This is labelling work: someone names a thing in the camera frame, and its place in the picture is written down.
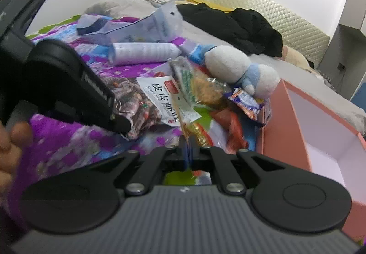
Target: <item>yellow cloth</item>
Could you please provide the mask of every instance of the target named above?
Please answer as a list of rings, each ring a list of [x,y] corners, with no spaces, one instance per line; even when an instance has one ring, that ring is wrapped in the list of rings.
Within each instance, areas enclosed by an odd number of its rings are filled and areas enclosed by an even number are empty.
[[[188,2],[194,3],[194,4],[198,4],[198,3],[204,3],[206,4],[209,8],[213,8],[214,10],[221,10],[223,12],[231,12],[234,9],[233,8],[228,8],[222,5],[218,5],[209,1],[205,1],[205,0],[186,0]]]

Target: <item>stuffed toy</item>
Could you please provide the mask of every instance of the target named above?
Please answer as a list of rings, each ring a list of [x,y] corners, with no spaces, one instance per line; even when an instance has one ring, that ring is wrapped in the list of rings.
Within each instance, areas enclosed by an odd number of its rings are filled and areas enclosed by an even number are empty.
[[[267,65],[252,63],[242,51],[221,45],[205,53],[205,65],[209,72],[236,87],[242,87],[253,97],[270,97],[280,81],[276,70]]]

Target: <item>open box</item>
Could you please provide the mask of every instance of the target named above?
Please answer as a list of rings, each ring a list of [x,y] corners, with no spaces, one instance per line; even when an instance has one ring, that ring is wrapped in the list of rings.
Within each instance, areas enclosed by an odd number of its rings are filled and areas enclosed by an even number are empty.
[[[343,231],[366,235],[366,142],[351,125],[292,84],[281,80],[271,96],[272,118],[256,151],[334,179],[351,194]]]

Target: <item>snack package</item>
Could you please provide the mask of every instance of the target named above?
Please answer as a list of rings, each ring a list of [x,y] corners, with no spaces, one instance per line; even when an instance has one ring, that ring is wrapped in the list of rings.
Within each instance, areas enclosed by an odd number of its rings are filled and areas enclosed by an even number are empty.
[[[229,154],[236,154],[237,150],[248,148],[248,142],[244,138],[240,120],[234,112],[225,108],[221,111],[212,112],[211,116],[229,132],[226,145]]]
[[[201,117],[186,103],[173,77],[102,77],[102,80],[115,94],[114,113],[123,115],[131,123],[127,139],[137,139],[141,132],[161,122],[180,126],[172,104],[173,96],[178,101],[176,107],[185,119],[195,121]]]
[[[224,95],[241,108],[250,119],[257,121],[262,106],[259,105],[253,96],[246,93],[242,88],[235,88],[232,94],[224,93]]]
[[[215,110],[226,107],[224,93],[229,94],[231,92],[230,87],[226,83],[221,83],[217,79],[210,78],[201,71],[195,70],[194,86],[199,105]]]
[[[184,99],[172,76],[136,78],[141,89],[161,113],[161,121],[170,126],[180,126],[177,111],[184,120],[193,122],[201,117]]]
[[[201,147],[214,146],[211,137],[205,131],[205,129],[202,127],[202,125],[200,123],[196,123],[196,122],[187,123],[184,126],[187,128],[187,130],[189,131],[190,134],[193,134],[196,136],[197,142]]]
[[[134,23],[82,15],[76,27],[78,36],[89,43],[170,42],[182,33],[183,17],[174,3],[166,3],[151,15]]]
[[[187,57],[179,56],[176,59],[170,60],[169,65],[172,68],[175,79],[178,81],[180,89],[185,100],[192,107],[197,103],[195,96],[195,86],[193,80],[193,67]]]

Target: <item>human hand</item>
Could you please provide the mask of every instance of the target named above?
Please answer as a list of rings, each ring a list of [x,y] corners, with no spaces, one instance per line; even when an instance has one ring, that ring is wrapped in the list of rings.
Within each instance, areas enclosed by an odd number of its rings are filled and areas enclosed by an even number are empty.
[[[13,181],[22,148],[30,146],[32,142],[32,128],[28,123],[18,122],[8,133],[0,122],[0,195]]]

